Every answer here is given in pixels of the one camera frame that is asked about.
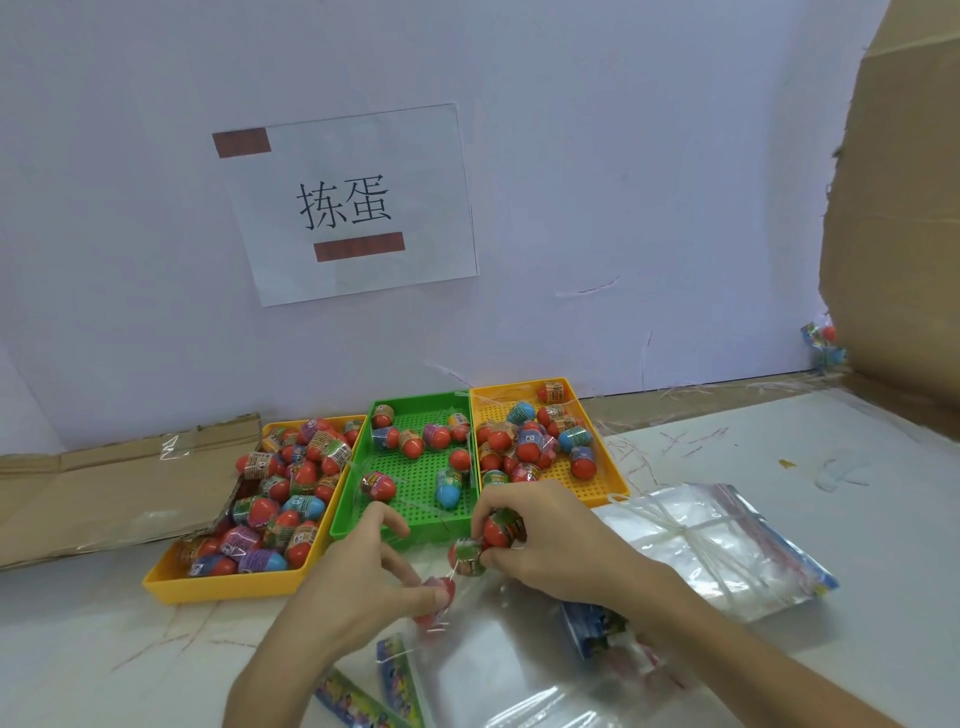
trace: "cardboard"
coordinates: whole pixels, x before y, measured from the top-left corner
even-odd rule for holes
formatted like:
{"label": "cardboard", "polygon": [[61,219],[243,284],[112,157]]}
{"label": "cardboard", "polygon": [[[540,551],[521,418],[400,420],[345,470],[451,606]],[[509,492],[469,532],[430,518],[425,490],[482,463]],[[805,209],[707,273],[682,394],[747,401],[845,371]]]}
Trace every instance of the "cardboard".
{"label": "cardboard", "polygon": [[960,4],[893,0],[860,64],[820,266],[852,367],[952,406],[960,405],[959,85]]}
{"label": "cardboard", "polygon": [[60,455],[0,457],[0,568],[204,533],[256,449],[258,415]]}

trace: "colorful packaging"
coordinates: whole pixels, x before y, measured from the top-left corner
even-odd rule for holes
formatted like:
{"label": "colorful packaging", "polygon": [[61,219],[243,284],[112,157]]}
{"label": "colorful packaging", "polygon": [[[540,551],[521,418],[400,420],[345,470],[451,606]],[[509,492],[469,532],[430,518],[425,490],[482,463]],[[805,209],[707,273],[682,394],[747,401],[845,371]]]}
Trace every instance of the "colorful packaging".
{"label": "colorful packaging", "polygon": [[423,712],[403,638],[396,634],[380,640],[376,644],[376,661],[387,704],[406,718],[414,728],[421,728]]}
{"label": "colorful packaging", "polygon": [[364,692],[332,667],[314,696],[348,728],[413,728],[402,716]]}

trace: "forearm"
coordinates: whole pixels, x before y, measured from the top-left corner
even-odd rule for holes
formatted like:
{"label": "forearm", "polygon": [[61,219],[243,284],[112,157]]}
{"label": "forearm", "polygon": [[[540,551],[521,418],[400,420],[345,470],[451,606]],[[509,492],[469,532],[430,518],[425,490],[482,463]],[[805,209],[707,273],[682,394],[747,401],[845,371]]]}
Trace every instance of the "forearm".
{"label": "forearm", "polygon": [[[747,726],[898,724],[725,617],[692,590],[625,616],[689,666]],[[632,600],[640,604],[637,595]]]}
{"label": "forearm", "polygon": [[296,728],[319,678],[335,662],[278,620],[230,688],[224,728]]}

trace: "brown tape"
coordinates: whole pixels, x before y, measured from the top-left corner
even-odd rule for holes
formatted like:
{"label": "brown tape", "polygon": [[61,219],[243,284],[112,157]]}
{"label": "brown tape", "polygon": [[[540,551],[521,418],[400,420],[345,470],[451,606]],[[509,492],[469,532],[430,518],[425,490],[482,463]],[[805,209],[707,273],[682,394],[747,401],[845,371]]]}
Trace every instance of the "brown tape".
{"label": "brown tape", "polygon": [[364,235],[346,240],[331,240],[328,243],[314,243],[314,253],[318,263],[330,260],[343,260],[348,257],[398,253],[405,251],[402,232],[385,232],[382,235]]}
{"label": "brown tape", "polygon": [[213,135],[220,159],[262,155],[270,152],[270,139],[264,127],[241,129],[237,132],[217,132]]}

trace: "wall scratch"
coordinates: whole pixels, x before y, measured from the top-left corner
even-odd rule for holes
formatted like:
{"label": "wall scratch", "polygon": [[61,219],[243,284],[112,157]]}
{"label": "wall scratch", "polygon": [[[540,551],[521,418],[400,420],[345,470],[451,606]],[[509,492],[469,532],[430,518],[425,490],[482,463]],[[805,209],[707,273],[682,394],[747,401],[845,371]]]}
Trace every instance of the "wall scratch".
{"label": "wall scratch", "polygon": [[590,294],[603,291],[607,288],[613,288],[618,280],[620,280],[620,276],[617,276],[615,279],[604,283],[603,285],[598,285],[594,288],[585,288],[582,291],[558,291],[555,295],[558,299],[571,299],[576,296],[589,296]]}

